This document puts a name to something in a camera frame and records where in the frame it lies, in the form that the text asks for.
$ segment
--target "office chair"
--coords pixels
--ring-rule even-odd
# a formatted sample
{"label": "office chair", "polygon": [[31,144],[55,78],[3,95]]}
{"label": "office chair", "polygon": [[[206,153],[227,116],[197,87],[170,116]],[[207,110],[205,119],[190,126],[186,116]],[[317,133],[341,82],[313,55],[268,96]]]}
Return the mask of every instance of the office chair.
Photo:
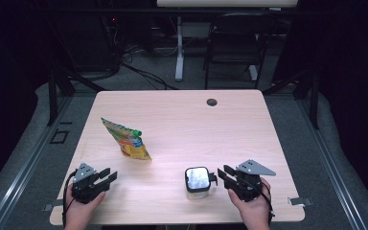
{"label": "office chair", "polygon": [[265,60],[266,45],[276,30],[277,21],[267,14],[225,13],[211,23],[204,59],[205,89],[208,81],[242,81],[209,79],[209,65],[238,64],[259,66],[254,88],[259,84]]}

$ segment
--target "hand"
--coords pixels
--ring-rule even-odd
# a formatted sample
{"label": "hand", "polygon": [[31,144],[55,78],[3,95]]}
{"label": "hand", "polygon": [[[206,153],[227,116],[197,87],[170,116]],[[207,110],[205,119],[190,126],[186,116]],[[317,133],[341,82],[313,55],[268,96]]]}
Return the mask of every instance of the hand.
{"label": "hand", "polygon": [[[270,199],[268,189],[270,184],[261,178],[262,183],[266,186],[262,186],[262,192]],[[241,219],[246,225],[248,230],[265,230],[270,229],[268,226],[268,204],[262,195],[259,195],[256,199],[249,202],[244,202],[239,199],[238,195],[233,190],[228,190],[229,197],[232,203],[239,209],[241,213]]]}
{"label": "hand", "polygon": [[66,194],[66,213],[65,230],[83,230],[88,226],[94,210],[105,198],[105,192],[101,192],[94,200],[87,204],[80,203],[71,196],[73,185],[68,186]]}

